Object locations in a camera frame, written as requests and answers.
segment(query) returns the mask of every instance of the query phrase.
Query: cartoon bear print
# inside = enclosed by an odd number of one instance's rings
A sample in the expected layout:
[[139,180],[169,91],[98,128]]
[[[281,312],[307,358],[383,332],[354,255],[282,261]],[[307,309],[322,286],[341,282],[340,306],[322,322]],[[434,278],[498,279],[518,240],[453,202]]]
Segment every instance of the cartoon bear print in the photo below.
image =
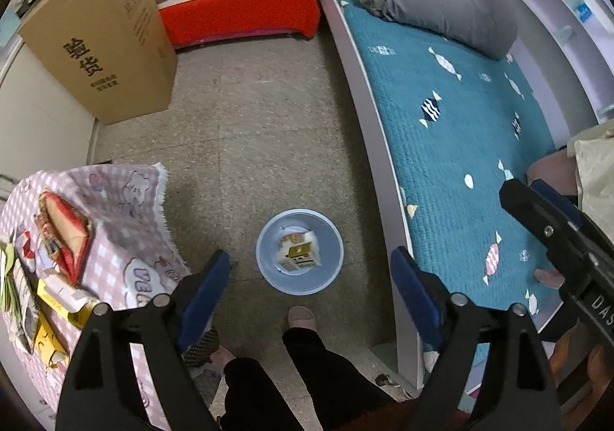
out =
[[104,191],[104,180],[102,179],[102,176],[100,176],[100,173],[90,173],[90,175],[88,176],[88,180],[90,181],[91,187],[96,192]]
[[175,284],[179,284],[181,279],[187,275],[185,267],[176,258],[169,261],[164,256],[159,256],[159,260],[154,263],[153,267],[161,276],[164,275]]
[[140,216],[140,207],[145,202],[145,192],[151,187],[151,182],[145,175],[138,171],[132,171],[130,181],[122,188],[122,198],[126,202],[118,204],[124,215],[133,218]]
[[156,270],[138,258],[130,259],[124,269],[122,289],[128,308],[145,306],[155,296],[165,292],[167,288]]

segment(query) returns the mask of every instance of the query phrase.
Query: pink cloth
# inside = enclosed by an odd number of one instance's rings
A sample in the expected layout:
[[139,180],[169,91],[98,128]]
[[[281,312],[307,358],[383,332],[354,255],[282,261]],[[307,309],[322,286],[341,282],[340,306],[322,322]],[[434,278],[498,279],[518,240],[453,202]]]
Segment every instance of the pink cloth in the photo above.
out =
[[[102,164],[62,173],[39,172],[22,180],[11,193],[2,215],[0,233],[29,230],[36,242],[36,271],[44,268],[41,242],[34,224],[38,195],[50,188],[93,222],[93,241],[85,261],[80,287],[113,309],[142,304],[161,292],[172,292],[189,270],[171,240],[162,209],[167,172],[155,166]],[[45,316],[69,353],[81,331],[42,305]],[[38,351],[27,354],[16,348],[21,363],[41,396],[57,410],[66,366],[47,368]],[[149,420],[168,429],[142,347],[132,356],[141,396]]]
[[561,195],[576,196],[576,167],[575,157],[568,158],[567,149],[559,150],[531,164],[527,169],[527,182],[543,180]]

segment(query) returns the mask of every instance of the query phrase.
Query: teal bedspread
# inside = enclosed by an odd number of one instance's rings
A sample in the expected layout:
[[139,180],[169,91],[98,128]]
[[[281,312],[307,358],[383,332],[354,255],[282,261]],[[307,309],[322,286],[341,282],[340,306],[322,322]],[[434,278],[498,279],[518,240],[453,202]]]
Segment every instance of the teal bedspread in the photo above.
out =
[[[533,315],[557,292],[533,278],[545,248],[503,211],[498,190],[555,147],[511,55],[493,61],[343,0],[406,199],[413,255],[450,292]],[[487,347],[477,351],[483,360]]]

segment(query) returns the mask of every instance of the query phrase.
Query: pink slipper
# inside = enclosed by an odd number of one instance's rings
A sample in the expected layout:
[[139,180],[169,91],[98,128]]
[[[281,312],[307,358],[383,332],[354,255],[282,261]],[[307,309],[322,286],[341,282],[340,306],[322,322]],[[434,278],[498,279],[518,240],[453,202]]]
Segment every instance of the pink slipper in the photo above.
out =
[[317,332],[317,322],[315,315],[306,306],[293,306],[288,311],[288,326],[302,327],[303,329],[311,329]]
[[236,357],[222,345],[220,345],[216,352],[211,353],[211,363],[220,372],[224,372],[226,364],[235,358]]

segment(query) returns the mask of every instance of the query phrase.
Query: gray floor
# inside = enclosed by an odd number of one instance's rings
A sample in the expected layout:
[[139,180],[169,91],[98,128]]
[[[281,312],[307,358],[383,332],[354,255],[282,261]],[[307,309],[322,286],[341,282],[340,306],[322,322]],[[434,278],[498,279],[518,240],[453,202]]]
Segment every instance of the gray floor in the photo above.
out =
[[[354,105],[327,27],[310,41],[280,36],[180,53],[168,110],[102,128],[96,161],[169,170],[165,210],[192,270],[222,248],[235,258],[216,312],[222,344],[261,361],[307,431],[320,429],[281,342],[293,304],[317,315],[332,350],[373,378],[367,349],[394,339],[391,285],[373,181]],[[337,226],[345,264],[312,296],[285,295],[254,257],[262,226],[288,208]],[[222,385],[213,404],[223,413]]]

